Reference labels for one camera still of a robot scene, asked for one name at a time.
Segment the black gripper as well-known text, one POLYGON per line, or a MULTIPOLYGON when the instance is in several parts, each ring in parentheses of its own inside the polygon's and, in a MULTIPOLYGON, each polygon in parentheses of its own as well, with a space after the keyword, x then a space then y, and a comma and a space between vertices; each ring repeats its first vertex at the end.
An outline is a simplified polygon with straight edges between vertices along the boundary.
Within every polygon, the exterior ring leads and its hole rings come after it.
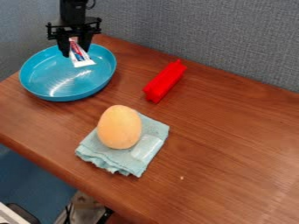
POLYGON ((46 38, 48 40, 57 40, 57 46, 65 58, 69 57, 69 38, 77 38, 78 46, 85 52, 89 50, 92 37, 101 33, 100 23, 101 19, 98 17, 85 17, 82 24, 68 23, 58 18, 45 25, 46 38))

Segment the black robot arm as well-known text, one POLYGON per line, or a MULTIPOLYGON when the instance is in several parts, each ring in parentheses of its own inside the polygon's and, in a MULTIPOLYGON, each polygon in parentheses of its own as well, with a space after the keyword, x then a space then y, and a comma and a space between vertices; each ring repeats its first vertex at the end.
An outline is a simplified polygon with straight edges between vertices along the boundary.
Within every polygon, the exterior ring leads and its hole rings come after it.
POLYGON ((69 38, 76 38, 78 46, 88 52, 93 36, 101 33, 101 18, 86 16, 86 10, 96 5, 96 0, 92 1, 92 5, 88 5, 89 0, 60 0, 60 17, 45 25, 46 39, 57 42, 65 58, 69 57, 70 51, 69 38))

